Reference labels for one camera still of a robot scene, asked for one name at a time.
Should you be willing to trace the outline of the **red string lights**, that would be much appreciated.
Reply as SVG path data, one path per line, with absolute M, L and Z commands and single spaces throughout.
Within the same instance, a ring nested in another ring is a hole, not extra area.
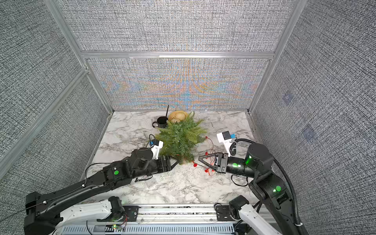
M 204 169 L 204 172 L 207 173 L 210 177 L 215 175 L 215 170 L 209 167 L 209 165 L 213 166 L 215 163 L 215 157 L 210 156 L 210 154 L 214 154 L 216 151 L 215 145 L 211 138 L 208 136 L 205 137 L 206 141 L 209 144 L 210 149 L 205 151 L 204 158 L 202 161 L 192 161 L 193 167 L 202 167 Z

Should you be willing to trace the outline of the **small green christmas tree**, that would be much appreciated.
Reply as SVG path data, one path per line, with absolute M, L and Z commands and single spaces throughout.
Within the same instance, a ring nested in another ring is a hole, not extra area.
M 166 128 L 159 128 L 156 139 L 164 143 L 160 156 L 169 156 L 179 164 L 192 162 L 194 150 L 198 144 L 205 141 L 206 129 L 201 127 L 202 119 L 195 119 L 195 112 L 191 112 L 185 120 L 167 122 Z

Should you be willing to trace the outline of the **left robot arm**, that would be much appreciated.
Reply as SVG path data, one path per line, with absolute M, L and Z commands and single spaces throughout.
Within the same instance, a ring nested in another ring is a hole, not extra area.
M 52 193 L 32 192 L 26 196 L 24 233 L 49 235 L 63 221 L 60 213 L 92 196 L 129 185 L 135 178 L 171 171 L 178 165 L 171 157 L 153 158 L 152 150 L 133 150 L 129 157 L 115 161 L 85 180 Z

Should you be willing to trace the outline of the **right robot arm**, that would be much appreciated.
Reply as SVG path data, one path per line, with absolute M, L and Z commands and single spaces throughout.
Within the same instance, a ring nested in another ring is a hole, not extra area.
M 293 186 L 285 183 L 272 171 L 272 165 L 277 161 L 262 144 L 249 145 L 244 159 L 232 157 L 227 153 L 214 153 L 214 163 L 206 162 L 210 156 L 200 156 L 199 161 L 218 173 L 252 178 L 248 183 L 251 192 L 261 205 L 275 219 L 279 230 L 262 218 L 253 205 L 244 196 L 238 196 L 229 203 L 230 215 L 233 220 L 247 223 L 258 235 L 306 235 L 298 212 L 296 195 Z

